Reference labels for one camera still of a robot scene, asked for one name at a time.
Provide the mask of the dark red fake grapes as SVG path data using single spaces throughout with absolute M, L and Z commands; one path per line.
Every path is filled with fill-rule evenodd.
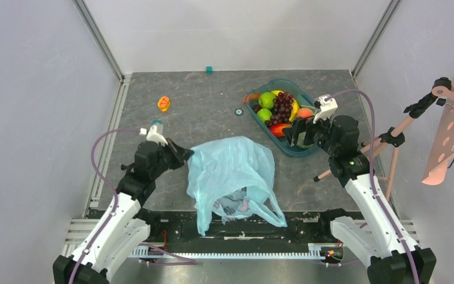
M 293 96 L 282 91 L 275 92 L 274 94 L 274 106 L 271 109 L 270 119 L 265 122 L 265 125 L 269 127 L 276 124 L 288 124 L 293 122 L 296 112 L 298 111 Z

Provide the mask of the green netted fake melon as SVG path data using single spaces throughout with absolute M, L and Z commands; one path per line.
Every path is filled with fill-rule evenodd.
M 297 143 L 296 143 L 297 147 L 299 147 L 301 149 L 309 149 L 314 146 L 314 142 L 310 142 L 310 143 L 306 142 L 305 137 L 306 137 L 306 132 L 302 132 L 299 134 Z

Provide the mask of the light blue plastic bag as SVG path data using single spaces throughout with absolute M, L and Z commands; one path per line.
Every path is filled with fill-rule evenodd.
M 275 227 L 287 226 L 274 193 L 275 161 L 269 148 L 238 136 L 203 143 L 192 151 L 186 192 L 195 201 L 201 236 L 214 215 L 222 222 L 257 215 Z

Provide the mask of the pink fake peach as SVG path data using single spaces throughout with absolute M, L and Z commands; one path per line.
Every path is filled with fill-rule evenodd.
M 314 112 L 312 109 L 310 108 L 300 108 L 298 111 L 297 111 L 297 114 L 296 114 L 296 118 L 309 118 L 309 117 L 312 117 L 314 116 Z

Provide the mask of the green fake apple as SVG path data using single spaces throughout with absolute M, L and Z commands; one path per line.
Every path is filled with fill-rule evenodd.
M 261 93 L 258 98 L 258 104 L 261 108 L 266 109 L 273 109 L 274 108 L 274 100 L 276 99 L 276 95 L 272 92 L 264 92 Z

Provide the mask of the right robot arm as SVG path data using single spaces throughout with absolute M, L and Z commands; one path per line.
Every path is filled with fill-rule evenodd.
M 346 115 L 318 122 L 297 118 L 283 133 L 292 146 L 302 137 L 329 155 L 332 175 L 371 230 L 367 234 L 351 217 L 341 216 L 320 222 L 319 237 L 344 243 L 365 266 L 370 283 L 429 283 L 436 256 L 417 244 L 389 206 L 374 175 L 373 159 L 359 149 L 357 120 Z

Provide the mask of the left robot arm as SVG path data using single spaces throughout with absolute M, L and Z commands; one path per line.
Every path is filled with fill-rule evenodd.
M 139 144 L 134 162 L 121 166 L 125 174 L 94 229 L 71 255 L 54 261 L 54 283 L 109 283 L 138 245 L 157 240 L 162 233 L 160 218 L 143 205 L 156 189 L 155 181 L 184 166 L 193 153 L 169 138 Z

